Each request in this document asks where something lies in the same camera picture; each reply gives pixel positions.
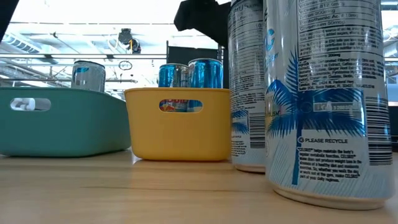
ceiling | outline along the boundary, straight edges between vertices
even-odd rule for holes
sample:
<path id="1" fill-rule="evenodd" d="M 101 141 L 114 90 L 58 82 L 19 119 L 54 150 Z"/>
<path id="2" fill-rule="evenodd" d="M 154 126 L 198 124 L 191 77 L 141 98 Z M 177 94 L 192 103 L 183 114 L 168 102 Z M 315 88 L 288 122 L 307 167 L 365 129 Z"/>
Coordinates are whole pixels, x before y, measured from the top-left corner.
<path id="1" fill-rule="evenodd" d="M 141 54 L 166 54 L 169 45 L 216 49 L 217 43 L 197 30 L 179 32 L 173 25 L 174 16 L 181 0 L 145 1 L 94 1 L 94 0 L 19 0 L 6 34 L 9 42 L 3 41 L 0 53 L 26 53 L 9 43 L 17 39 L 40 54 L 125 54 L 125 48 L 117 45 L 118 34 L 123 28 L 130 28 L 132 36 L 141 45 Z M 218 0 L 219 4 L 228 0 Z M 396 1 L 382 0 L 384 5 Z M 384 45 L 398 42 L 398 11 L 382 11 Z M 391 51 L 389 57 L 398 57 Z M 56 59 L 55 65 L 43 64 L 43 60 L 13 60 L 25 67 L 43 74 L 57 74 L 57 78 L 70 78 L 73 59 Z M 134 82 L 107 83 L 109 90 L 123 90 L 141 86 L 156 86 L 157 72 L 165 59 L 129 60 L 132 69 L 122 71 L 118 63 L 122 60 L 94 60 L 107 65 L 107 78 L 132 79 Z M 0 62 L 0 73 L 5 71 L 7 62 Z M 21 77 L 31 75 L 19 69 Z"/>

can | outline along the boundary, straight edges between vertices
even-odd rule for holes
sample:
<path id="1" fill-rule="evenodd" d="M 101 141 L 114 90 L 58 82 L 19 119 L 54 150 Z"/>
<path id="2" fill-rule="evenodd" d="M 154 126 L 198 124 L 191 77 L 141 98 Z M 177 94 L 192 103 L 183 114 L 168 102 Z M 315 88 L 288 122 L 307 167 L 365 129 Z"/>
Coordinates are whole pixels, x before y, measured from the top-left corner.
<path id="1" fill-rule="evenodd" d="M 223 88 L 223 64 L 212 58 L 198 58 L 188 63 L 190 88 Z M 190 99 L 188 112 L 198 112 L 202 108 L 198 100 Z"/>
<path id="2" fill-rule="evenodd" d="M 72 88 L 105 92 L 105 66 L 84 60 L 76 61 L 72 70 Z"/>
<path id="3" fill-rule="evenodd" d="M 158 87 L 188 87 L 188 66 L 167 63 L 159 68 Z"/>
<path id="4" fill-rule="evenodd" d="M 299 202 L 382 207 L 395 187 L 380 0 L 267 8 L 267 178 Z"/>
<path id="5" fill-rule="evenodd" d="M 235 1 L 229 12 L 229 89 L 232 163 L 243 171 L 265 172 L 265 84 L 263 4 Z"/>
<path id="6" fill-rule="evenodd" d="M 159 68 L 159 87 L 188 87 L 188 66 L 167 63 Z M 187 112 L 187 99 L 164 99 L 159 103 L 164 112 Z"/>

black camera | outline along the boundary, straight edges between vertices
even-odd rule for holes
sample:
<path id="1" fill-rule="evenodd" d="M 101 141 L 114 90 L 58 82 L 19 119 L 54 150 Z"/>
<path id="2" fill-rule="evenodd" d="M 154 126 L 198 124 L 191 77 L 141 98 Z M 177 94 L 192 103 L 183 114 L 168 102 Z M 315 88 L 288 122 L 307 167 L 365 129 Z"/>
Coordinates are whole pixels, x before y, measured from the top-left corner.
<path id="1" fill-rule="evenodd" d="M 119 33 L 118 39 L 119 42 L 123 44 L 127 50 L 131 50 L 132 46 L 132 52 L 134 54 L 141 53 L 141 46 L 138 40 L 132 37 L 131 29 L 129 28 L 122 29 L 121 32 Z"/>

basket handle hole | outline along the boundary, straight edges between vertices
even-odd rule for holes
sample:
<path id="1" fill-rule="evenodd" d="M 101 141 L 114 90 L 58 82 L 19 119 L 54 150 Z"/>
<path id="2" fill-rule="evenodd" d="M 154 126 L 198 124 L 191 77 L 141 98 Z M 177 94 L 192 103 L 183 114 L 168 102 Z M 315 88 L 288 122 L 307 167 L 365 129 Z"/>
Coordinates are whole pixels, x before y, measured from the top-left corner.
<path id="1" fill-rule="evenodd" d="M 197 113 L 203 109 L 203 103 L 199 100 L 165 99 L 159 103 L 162 112 Z"/>
<path id="2" fill-rule="evenodd" d="M 10 101 L 10 108 L 14 111 L 48 111 L 51 101 L 46 98 L 14 98 Z"/>

ceiling light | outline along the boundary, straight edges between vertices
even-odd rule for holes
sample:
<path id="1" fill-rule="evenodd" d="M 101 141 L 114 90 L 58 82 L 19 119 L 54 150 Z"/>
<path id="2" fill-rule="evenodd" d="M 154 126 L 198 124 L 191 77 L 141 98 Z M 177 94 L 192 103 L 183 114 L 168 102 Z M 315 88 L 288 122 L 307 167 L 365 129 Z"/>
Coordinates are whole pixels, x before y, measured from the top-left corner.
<path id="1" fill-rule="evenodd" d="M 398 106 L 398 102 L 388 101 L 388 106 Z"/>
<path id="2" fill-rule="evenodd" d="M 166 59 L 166 56 L 163 54 L 159 55 L 146 55 L 146 54 L 122 54 L 122 55 L 113 55 L 113 58 L 120 58 L 120 59 L 142 59 L 142 58 L 148 58 L 148 59 Z"/>
<path id="3" fill-rule="evenodd" d="M 398 5 L 398 1 L 384 1 L 381 3 L 383 6 L 396 6 Z"/>
<path id="4" fill-rule="evenodd" d="M 106 55 L 102 54 L 53 54 L 51 55 L 53 58 L 88 58 L 88 59 L 95 59 L 95 58 L 107 58 Z"/>
<path id="5" fill-rule="evenodd" d="M 42 54 L 0 54 L 0 58 L 45 58 Z"/>
<path id="6" fill-rule="evenodd" d="M 391 58 L 391 57 L 384 58 L 384 61 L 385 62 L 398 62 L 398 58 Z"/>

